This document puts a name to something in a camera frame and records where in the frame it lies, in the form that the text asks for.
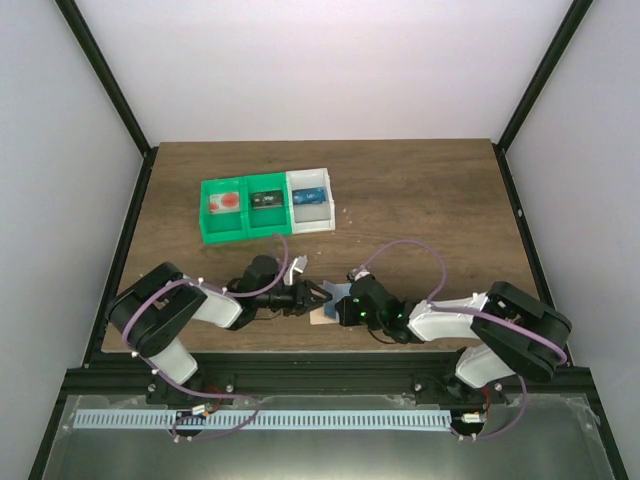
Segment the pink leather card holder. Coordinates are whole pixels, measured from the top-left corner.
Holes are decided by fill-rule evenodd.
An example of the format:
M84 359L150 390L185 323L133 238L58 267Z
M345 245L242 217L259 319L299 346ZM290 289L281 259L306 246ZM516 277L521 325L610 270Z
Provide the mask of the pink leather card holder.
M350 283L332 283L324 280L321 288L326 290L332 299L309 313L310 324L312 326L338 324L337 303L349 295L350 286Z

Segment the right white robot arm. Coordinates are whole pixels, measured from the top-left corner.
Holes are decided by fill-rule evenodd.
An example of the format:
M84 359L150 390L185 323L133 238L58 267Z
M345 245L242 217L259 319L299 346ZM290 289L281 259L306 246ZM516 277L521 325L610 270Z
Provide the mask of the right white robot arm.
M364 326L393 344L477 340L477 346L460 354L454 368L454 377L474 389L512 375L549 382L556 368L567 362L570 320L505 281L462 299L410 302L399 300L365 274L349 285L333 308L341 326Z

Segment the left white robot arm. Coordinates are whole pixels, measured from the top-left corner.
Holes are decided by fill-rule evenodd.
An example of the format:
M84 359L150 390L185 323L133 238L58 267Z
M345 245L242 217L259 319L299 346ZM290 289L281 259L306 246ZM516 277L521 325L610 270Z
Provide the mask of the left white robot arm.
M260 310L301 316L331 302L330 292L301 277L306 264L305 256L282 263L258 255L241 277L217 289L164 262L111 300L106 320L153 369L185 385L198 371L197 361L179 340L189 321L237 331Z

